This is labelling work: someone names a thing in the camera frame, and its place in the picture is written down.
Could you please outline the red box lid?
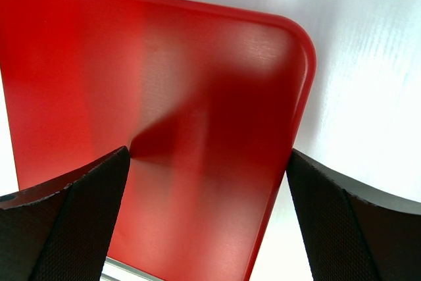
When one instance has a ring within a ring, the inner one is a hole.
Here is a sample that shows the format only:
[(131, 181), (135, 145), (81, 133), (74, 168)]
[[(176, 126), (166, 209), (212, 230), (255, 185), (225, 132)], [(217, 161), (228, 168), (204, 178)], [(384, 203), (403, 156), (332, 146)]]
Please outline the red box lid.
[(127, 146), (109, 255), (163, 280), (248, 280), (316, 69), (271, 14), (184, 0), (1, 0), (25, 189)]

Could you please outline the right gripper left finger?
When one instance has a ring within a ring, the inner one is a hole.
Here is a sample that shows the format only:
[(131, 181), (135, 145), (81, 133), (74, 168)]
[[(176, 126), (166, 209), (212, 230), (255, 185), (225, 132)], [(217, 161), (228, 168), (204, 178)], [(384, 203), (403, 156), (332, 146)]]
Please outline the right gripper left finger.
[(1, 196), (1, 279), (99, 280), (129, 168), (122, 146)]

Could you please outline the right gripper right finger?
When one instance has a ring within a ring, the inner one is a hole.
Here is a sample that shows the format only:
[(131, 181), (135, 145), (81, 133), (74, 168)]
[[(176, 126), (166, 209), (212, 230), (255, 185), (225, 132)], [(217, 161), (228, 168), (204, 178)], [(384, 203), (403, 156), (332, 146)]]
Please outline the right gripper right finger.
[(298, 150), (286, 169), (314, 280), (419, 280), (420, 203)]

